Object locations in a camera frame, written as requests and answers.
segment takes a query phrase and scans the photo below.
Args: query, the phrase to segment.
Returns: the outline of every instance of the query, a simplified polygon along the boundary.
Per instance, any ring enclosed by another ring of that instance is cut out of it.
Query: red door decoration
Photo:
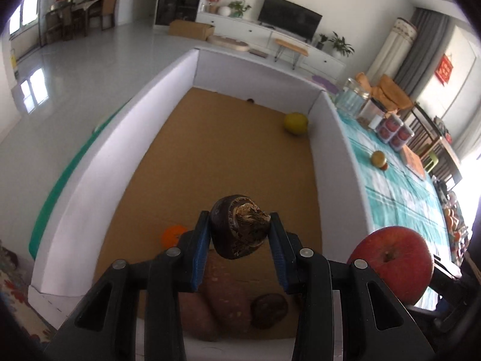
[[[449,61],[449,58],[447,57],[447,55],[444,54],[434,74],[439,79],[439,81],[441,81],[441,83],[445,85],[449,83],[449,78],[451,77],[452,71],[453,71],[453,64],[451,64],[451,61]]]

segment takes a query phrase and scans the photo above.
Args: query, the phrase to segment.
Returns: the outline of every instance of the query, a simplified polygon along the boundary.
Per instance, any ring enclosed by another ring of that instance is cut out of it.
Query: green plant
[[[247,10],[251,9],[252,7],[250,5],[246,5],[245,0],[239,0],[239,1],[232,1],[229,4],[229,8],[232,9],[234,12],[244,13]]]
[[[343,56],[349,56],[350,54],[354,54],[355,50],[351,47],[349,43],[346,43],[346,39],[344,37],[340,38],[334,31],[334,36],[329,39],[329,42],[332,42],[332,46],[340,52]]]
[[[319,43],[325,43],[329,40],[329,37],[324,34],[319,34]]]

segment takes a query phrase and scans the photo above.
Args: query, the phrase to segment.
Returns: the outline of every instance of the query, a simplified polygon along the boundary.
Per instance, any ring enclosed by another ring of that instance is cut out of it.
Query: purple mat
[[[337,95],[337,93],[339,92],[338,87],[336,87],[333,83],[331,83],[329,80],[325,79],[324,77],[314,75],[312,76],[312,80],[315,83],[318,83],[324,86],[324,88],[326,88],[326,90],[332,93],[333,95]]]

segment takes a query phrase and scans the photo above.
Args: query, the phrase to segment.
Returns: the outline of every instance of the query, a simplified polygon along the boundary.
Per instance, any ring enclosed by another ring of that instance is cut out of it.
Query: black flat screen tv
[[[265,0],[259,14],[261,23],[292,32],[310,41],[322,16],[287,0]]]

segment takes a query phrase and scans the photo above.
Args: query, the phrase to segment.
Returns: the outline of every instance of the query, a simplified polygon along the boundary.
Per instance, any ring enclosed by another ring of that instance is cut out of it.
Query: white tv stand
[[[199,12],[196,21],[215,26],[215,33],[218,35],[244,41],[252,48],[271,55],[274,55],[279,48],[275,43],[276,39],[284,39],[289,43],[307,49],[309,56],[303,57],[299,66],[312,74],[318,74],[328,79],[333,84],[336,84],[338,77],[345,68],[343,62],[336,60],[329,54],[316,49],[306,42],[302,42],[299,38],[289,35],[282,30],[267,28],[248,20],[235,19],[234,17],[225,17],[206,12]],[[283,53],[281,57],[281,59],[289,62],[293,62],[293,58],[293,53],[289,51]]]

